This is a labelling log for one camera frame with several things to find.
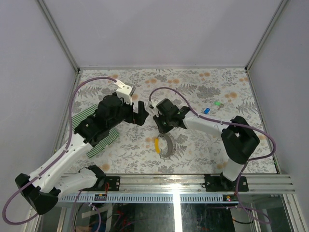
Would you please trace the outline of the blue key tag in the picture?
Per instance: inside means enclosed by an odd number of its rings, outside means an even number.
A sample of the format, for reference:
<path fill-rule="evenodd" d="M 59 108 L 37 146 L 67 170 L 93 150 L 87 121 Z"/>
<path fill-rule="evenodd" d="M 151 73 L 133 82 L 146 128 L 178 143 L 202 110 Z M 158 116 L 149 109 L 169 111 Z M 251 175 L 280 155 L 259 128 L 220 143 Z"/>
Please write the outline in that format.
<path fill-rule="evenodd" d="M 210 111 L 210 108 L 206 108 L 203 113 L 207 115 Z"/>

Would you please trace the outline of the yellow key tag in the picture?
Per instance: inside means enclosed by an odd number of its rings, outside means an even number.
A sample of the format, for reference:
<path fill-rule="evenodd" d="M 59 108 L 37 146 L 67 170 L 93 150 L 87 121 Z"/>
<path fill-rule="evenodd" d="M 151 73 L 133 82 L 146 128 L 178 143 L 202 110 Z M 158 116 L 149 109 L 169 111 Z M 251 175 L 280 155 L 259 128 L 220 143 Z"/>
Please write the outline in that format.
<path fill-rule="evenodd" d="M 154 146 L 155 146 L 156 152 L 159 154 L 161 152 L 161 149 L 159 147 L 159 139 L 158 138 L 155 138 Z"/>

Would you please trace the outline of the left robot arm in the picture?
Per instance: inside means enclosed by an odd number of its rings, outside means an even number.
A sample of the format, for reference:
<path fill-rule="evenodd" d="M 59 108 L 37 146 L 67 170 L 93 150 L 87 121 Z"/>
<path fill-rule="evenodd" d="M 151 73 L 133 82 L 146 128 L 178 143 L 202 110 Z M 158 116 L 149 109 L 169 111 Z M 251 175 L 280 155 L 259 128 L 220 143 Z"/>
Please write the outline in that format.
<path fill-rule="evenodd" d="M 38 215 L 49 212 L 62 197 L 79 190 L 102 190 L 106 174 L 96 165 L 82 168 L 77 174 L 63 174 L 81 155 L 92 150 L 110 135 L 110 131 L 124 122 L 142 126 L 148 117 L 144 102 L 138 102 L 138 112 L 133 105 L 116 95 L 107 95 L 98 107 L 75 127 L 66 145 L 45 164 L 31 174 L 19 174 L 15 179 L 22 196 Z"/>

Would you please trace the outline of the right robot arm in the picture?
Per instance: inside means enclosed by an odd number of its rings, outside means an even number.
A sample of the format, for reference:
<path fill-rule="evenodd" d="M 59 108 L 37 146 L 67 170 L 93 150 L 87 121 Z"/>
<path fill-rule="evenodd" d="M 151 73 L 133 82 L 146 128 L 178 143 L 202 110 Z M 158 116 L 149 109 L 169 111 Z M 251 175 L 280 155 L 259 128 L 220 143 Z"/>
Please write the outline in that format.
<path fill-rule="evenodd" d="M 216 119 L 214 117 L 205 120 L 202 116 L 194 114 L 189 107 L 178 108 L 168 99 L 163 99 L 153 108 L 158 111 L 153 119 L 161 134 L 168 133 L 174 128 L 183 128 L 220 137 L 228 156 L 227 165 L 220 178 L 220 185 L 228 191 L 237 186 L 237 177 L 260 143 L 253 129 L 242 127 L 242 125 L 248 126 L 243 117 L 236 116 L 227 125 L 221 121 L 214 122 Z"/>

